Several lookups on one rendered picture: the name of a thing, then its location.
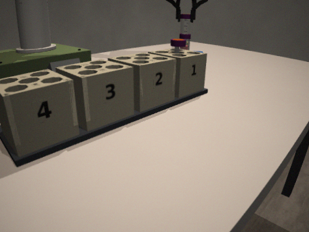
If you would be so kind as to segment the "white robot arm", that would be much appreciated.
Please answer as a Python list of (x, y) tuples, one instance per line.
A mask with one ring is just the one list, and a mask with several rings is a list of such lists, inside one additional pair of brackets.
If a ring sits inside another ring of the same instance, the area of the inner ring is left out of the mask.
[(51, 44), (48, 0), (15, 0), (20, 47), (16, 53), (56, 49)]

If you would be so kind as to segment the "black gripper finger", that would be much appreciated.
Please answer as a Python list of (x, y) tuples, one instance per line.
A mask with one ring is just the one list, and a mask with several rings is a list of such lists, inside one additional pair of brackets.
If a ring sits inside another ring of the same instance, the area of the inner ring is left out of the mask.
[(204, 4), (204, 3), (206, 3), (208, 0), (201, 0), (201, 1), (199, 1), (199, 2), (196, 2), (196, 0), (192, 0), (193, 2), (192, 2), (192, 4), (193, 4), (193, 7), (192, 7), (192, 10), (191, 10), (191, 21), (190, 22), (193, 22), (193, 20), (195, 20), (196, 19), (196, 9), (200, 6), (200, 5), (202, 5), (202, 4)]
[(166, 0), (169, 3), (171, 3), (175, 8), (176, 8), (176, 19), (178, 19), (178, 22), (181, 21), (181, 10), (180, 10), (180, 1), (181, 0), (176, 0), (176, 2), (174, 0)]

